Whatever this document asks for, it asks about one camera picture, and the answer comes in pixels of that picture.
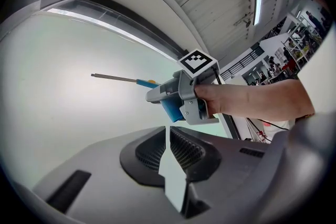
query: metal rod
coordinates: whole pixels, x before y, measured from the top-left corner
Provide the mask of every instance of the metal rod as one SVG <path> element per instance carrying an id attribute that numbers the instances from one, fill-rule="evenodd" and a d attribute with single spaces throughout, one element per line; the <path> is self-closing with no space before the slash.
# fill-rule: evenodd
<path id="1" fill-rule="evenodd" d="M 128 79 L 128 78 L 108 76 L 108 75 L 102 75 L 102 74 L 91 74 L 91 76 L 96 77 L 96 78 L 102 78 L 102 79 L 113 79 L 113 80 L 121 80 L 121 81 L 128 81 L 128 82 L 136 83 L 136 79 Z"/>

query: forearm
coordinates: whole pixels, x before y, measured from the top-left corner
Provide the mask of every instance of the forearm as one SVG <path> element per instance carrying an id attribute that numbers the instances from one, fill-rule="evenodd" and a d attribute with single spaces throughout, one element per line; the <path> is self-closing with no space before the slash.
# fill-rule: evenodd
<path id="1" fill-rule="evenodd" d="M 196 94 L 202 97 L 202 92 L 207 91 L 204 99 L 217 103 L 216 113 L 270 121 L 290 120 L 314 113 L 311 101 L 298 80 L 265 86 L 225 84 L 212 85 L 208 90 L 202 87 L 196 88 Z"/>

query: gray machine surface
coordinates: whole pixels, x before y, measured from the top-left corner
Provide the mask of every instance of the gray machine surface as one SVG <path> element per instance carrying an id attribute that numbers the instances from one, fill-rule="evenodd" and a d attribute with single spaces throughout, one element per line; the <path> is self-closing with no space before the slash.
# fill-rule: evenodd
<path id="1" fill-rule="evenodd" d="M 92 144 L 43 178 L 34 193 L 16 190 L 48 223 L 270 223 L 299 207 L 323 180 L 336 144 L 335 116 L 303 120 L 277 133 L 271 144 L 178 128 L 212 144 L 222 158 L 209 179 L 187 182 L 185 200 L 207 205 L 190 218 L 175 210 L 162 187 L 138 184 L 120 165 L 127 144 L 165 127 Z M 44 201 L 77 170 L 91 176 L 63 215 Z"/>

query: ceiling light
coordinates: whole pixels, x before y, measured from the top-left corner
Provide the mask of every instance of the ceiling light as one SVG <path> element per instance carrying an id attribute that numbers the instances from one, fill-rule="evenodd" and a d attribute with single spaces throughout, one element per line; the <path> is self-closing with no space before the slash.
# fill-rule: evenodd
<path id="1" fill-rule="evenodd" d="M 260 19 L 260 12 L 261 12 L 261 0 L 254 1 L 255 8 L 254 8 L 254 21 L 253 25 L 257 25 Z"/>
<path id="2" fill-rule="evenodd" d="M 118 27 L 115 27 L 113 25 L 110 25 L 110 24 L 107 24 L 105 22 L 102 22 L 100 20 L 97 20 L 97 19 L 94 19 L 94 18 L 91 18 L 89 16 L 85 16 L 85 15 L 82 15 L 82 14 L 78 14 L 78 13 L 74 13 L 74 12 L 69 12 L 67 10 L 62 10 L 62 9 L 57 9 L 57 8 L 51 8 L 50 10 L 48 10 L 48 12 L 51 12 L 51 13 L 57 13 L 57 14 L 62 14 L 62 15 L 66 15 L 66 16 L 71 16 L 71 17 L 74 17 L 74 18 L 78 18 L 78 19 L 82 19 L 82 20 L 85 20 L 87 22 L 91 22 L 93 24 L 96 24 L 96 25 L 100 25 L 100 26 L 103 26 L 105 28 L 108 28 L 114 32 L 117 32 L 119 34 L 122 34 L 123 36 L 125 37 L 128 37 L 134 41 L 137 41 L 138 43 L 142 44 L 142 45 L 145 45 L 146 47 L 149 47 L 151 48 L 152 50 L 155 50 L 156 52 L 160 53 L 161 55 L 163 55 L 164 57 L 176 62 L 175 59 L 173 59 L 172 57 L 170 57 L 168 54 L 165 54 L 163 51 L 155 48 L 153 45 L 150 45 L 149 43 L 147 43 L 146 41 L 118 28 Z"/>

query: hand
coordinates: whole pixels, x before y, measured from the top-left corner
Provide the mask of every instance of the hand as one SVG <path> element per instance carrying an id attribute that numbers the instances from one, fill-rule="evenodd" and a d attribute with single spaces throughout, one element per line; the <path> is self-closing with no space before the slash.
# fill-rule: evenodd
<path id="1" fill-rule="evenodd" d="M 195 92 L 198 98 L 206 101 L 209 115 L 220 113 L 221 93 L 219 85 L 196 85 Z"/>

